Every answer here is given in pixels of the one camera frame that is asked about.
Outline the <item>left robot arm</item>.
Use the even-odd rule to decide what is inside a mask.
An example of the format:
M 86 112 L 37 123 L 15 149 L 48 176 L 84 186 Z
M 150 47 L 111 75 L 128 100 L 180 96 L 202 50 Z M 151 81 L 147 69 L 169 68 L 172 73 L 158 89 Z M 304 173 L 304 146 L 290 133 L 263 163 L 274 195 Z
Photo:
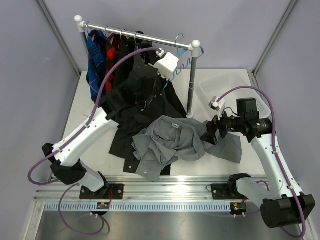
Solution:
M 81 156 L 106 133 L 139 115 L 162 87 L 163 79 L 155 67 L 133 69 L 127 80 L 98 102 L 82 125 L 60 142 L 42 147 L 54 176 L 65 185 L 82 185 L 95 198 L 103 199 L 109 183 L 101 172 L 85 165 Z

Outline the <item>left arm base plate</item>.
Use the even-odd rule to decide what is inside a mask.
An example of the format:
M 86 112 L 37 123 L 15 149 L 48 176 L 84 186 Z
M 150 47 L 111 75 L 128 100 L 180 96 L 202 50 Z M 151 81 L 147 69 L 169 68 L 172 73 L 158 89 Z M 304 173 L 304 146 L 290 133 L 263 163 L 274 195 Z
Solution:
M 122 200 L 124 194 L 124 184 L 110 183 L 107 191 L 101 195 L 90 191 L 87 187 L 82 186 L 79 194 L 81 200 Z

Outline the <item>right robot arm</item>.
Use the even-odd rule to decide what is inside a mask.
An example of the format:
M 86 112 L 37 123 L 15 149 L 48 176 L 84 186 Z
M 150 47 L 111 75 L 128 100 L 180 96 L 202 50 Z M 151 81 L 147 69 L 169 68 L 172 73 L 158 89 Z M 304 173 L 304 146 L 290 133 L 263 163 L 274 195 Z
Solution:
M 289 171 L 278 139 L 273 135 L 273 124 L 261 118 L 255 98 L 237 99 L 237 115 L 224 111 L 225 100 L 214 97 L 209 107 L 217 112 L 207 123 L 201 139 L 217 145 L 228 133 L 241 133 L 255 150 L 266 173 L 269 190 L 259 186 L 247 173 L 231 175 L 227 193 L 232 198 L 246 197 L 259 207 L 262 219 L 269 228 L 302 224 L 314 209 L 311 194 L 304 194 Z

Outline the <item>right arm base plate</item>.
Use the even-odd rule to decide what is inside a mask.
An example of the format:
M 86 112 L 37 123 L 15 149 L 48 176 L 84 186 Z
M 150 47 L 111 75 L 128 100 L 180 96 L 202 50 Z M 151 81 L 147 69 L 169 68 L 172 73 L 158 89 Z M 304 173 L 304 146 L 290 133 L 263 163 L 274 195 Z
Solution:
M 246 197 L 238 192 L 235 186 L 227 183 L 214 183 L 210 185 L 214 200 L 244 200 Z

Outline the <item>grey shirt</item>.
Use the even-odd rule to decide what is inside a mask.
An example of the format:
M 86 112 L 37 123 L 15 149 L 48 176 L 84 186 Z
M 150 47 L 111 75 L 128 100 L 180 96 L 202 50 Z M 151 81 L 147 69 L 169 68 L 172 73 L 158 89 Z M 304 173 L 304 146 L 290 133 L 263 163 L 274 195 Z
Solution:
M 161 116 L 133 137 L 133 155 L 140 161 L 136 174 L 157 182 L 161 171 L 181 159 L 200 160 L 210 154 L 239 164 L 242 158 L 241 138 L 230 134 L 217 140 L 217 145 L 201 141 L 207 133 L 207 121 L 193 118 Z

